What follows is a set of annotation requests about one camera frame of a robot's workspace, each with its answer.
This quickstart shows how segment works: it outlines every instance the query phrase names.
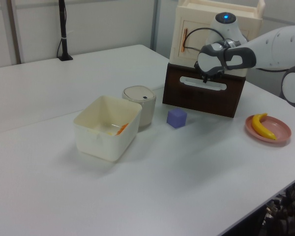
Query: white wall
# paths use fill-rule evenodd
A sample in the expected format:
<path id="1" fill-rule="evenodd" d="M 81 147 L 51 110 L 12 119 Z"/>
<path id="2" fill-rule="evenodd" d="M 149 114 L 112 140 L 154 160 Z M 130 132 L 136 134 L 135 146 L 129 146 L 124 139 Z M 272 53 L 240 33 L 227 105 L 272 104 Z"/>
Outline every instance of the white wall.
<path id="1" fill-rule="evenodd" d="M 155 0 L 65 0 L 70 55 L 151 45 Z M 61 39 L 58 0 L 16 0 L 22 62 L 56 57 Z"/>
<path id="2" fill-rule="evenodd" d="M 246 6 L 257 6 L 258 0 L 216 0 Z M 175 23 L 175 10 L 178 0 L 159 0 L 155 34 L 155 51 L 169 58 Z M 295 25 L 295 0 L 265 0 L 264 24 L 260 34 L 273 29 Z M 268 73 L 250 69 L 247 81 L 275 94 L 281 92 L 284 73 Z"/>
<path id="3" fill-rule="evenodd" d="M 0 2 L 0 67 L 16 63 L 6 5 Z"/>

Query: yellow banana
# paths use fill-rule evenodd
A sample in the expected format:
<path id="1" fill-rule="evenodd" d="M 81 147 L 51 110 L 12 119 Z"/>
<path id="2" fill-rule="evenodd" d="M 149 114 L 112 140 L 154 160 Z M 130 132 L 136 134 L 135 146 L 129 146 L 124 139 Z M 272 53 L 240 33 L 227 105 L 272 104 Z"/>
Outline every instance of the yellow banana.
<path id="1" fill-rule="evenodd" d="M 266 116 L 267 116 L 267 113 L 254 115 L 251 121 L 252 127 L 260 136 L 264 138 L 276 140 L 276 136 L 270 130 L 265 128 L 260 122 L 260 120 Z"/>

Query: pink plate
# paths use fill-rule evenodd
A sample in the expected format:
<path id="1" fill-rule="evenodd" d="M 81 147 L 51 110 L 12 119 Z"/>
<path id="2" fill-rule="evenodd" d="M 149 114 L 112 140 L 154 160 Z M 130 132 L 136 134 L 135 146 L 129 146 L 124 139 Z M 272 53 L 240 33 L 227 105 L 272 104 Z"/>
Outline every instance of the pink plate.
<path id="1" fill-rule="evenodd" d="M 265 128 L 267 128 L 268 130 L 272 131 L 275 134 L 276 140 L 264 138 L 260 136 L 252 127 L 251 125 L 252 117 L 253 116 L 250 116 L 246 119 L 246 124 L 245 124 L 246 129 L 251 135 L 255 136 L 256 138 L 262 141 L 270 142 L 270 143 L 282 143 L 288 140 L 290 136 L 292 135 L 291 129 L 284 122 L 274 117 L 266 116 L 261 120 L 261 123 Z"/>

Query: purple cube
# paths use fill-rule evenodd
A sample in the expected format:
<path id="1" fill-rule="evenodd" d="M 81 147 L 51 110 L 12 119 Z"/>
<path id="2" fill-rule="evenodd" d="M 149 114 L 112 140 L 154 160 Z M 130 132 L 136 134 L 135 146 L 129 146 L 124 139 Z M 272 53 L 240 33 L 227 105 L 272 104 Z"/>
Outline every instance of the purple cube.
<path id="1" fill-rule="evenodd" d="M 183 127 L 186 125 L 187 113 L 182 109 L 176 108 L 168 111 L 167 123 L 174 128 Z"/>

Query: container lid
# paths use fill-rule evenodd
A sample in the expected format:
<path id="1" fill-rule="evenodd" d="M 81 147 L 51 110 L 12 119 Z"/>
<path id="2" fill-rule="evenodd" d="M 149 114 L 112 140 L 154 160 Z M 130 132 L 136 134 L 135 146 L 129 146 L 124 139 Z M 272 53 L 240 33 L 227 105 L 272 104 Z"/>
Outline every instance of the container lid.
<path id="1" fill-rule="evenodd" d="M 155 93 L 144 86 L 133 86 L 126 88 L 124 94 L 132 100 L 142 101 L 155 97 Z"/>

